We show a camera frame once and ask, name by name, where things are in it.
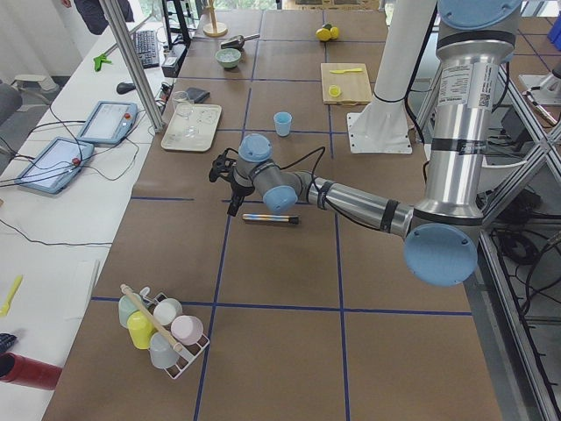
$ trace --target black pouch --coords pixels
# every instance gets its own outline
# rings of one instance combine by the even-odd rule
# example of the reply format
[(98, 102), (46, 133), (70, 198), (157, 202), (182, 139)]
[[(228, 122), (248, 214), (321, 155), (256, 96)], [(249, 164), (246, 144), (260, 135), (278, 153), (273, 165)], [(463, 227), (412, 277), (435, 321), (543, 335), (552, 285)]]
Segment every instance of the black pouch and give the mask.
[(195, 103), (204, 103), (206, 99), (210, 96), (210, 92), (198, 88), (187, 88), (185, 92), (187, 92), (189, 98), (192, 98), (195, 101)]

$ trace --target white cup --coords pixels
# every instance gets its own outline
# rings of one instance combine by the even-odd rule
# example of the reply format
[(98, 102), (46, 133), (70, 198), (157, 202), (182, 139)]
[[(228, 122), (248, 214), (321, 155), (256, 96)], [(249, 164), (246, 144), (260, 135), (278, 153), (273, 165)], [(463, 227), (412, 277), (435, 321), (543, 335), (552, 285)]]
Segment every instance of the white cup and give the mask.
[(180, 316), (183, 312), (181, 303), (175, 298), (166, 298), (161, 300), (156, 308), (154, 308), (154, 317), (162, 326), (170, 326), (175, 318)]

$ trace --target metal pole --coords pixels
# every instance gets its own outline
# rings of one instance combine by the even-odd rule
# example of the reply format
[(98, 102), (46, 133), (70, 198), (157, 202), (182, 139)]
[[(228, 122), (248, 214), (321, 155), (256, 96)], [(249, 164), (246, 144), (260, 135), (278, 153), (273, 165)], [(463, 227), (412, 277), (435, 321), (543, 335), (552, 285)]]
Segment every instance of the metal pole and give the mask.
[(111, 31), (115, 36), (115, 41), (123, 55), (124, 64), (129, 69), (131, 78), (137, 87), (140, 101), (144, 105), (146, 114), (152, 122), (153, 129), (155, 132), (161, 132), (164, 128), (164, 121), (154, 101), (152, 90), (150, 89), (150, 84), (148, 83), (142, 64), (140, 64), (140, 59), (132, 44), (129, 30), (124, 22), (123, 12), (117, 0), (101, 0), (100, 3), (103, 8), (103, 13), (109, 22)]

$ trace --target yellow fruit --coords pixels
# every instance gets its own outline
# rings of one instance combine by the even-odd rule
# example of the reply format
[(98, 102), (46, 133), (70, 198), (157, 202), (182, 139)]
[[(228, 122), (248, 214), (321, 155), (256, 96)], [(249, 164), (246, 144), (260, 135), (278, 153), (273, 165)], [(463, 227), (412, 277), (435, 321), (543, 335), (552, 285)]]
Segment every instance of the yellow fruit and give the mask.
[(329, 29), (320, 28), (316, 31), (316, 38), (320, 41), (329, 41), (331, 39), (331, 32)]
[(330, 35), (331, 39), (339, 38), (339, 28), (337, 28), (336, 26), (332, 26), (330, 29)]

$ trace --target green object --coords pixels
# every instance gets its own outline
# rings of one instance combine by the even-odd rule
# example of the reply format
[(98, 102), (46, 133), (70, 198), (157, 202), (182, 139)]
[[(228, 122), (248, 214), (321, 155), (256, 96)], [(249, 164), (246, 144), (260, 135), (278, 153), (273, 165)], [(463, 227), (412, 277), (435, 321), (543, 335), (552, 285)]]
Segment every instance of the green object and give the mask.
[(224, 50), (218, 50), (215, 58), (223, 68), (234, 68), (238, 65), (242, 54), (234, 48), (225, 48)]
[(107, 59), (106, 54), (99, 54), (97, 57), (94, 58), (94, 70), (99, 72), (102, 69), (102, 64), (108, 63), (113, 64), (111, 60)]

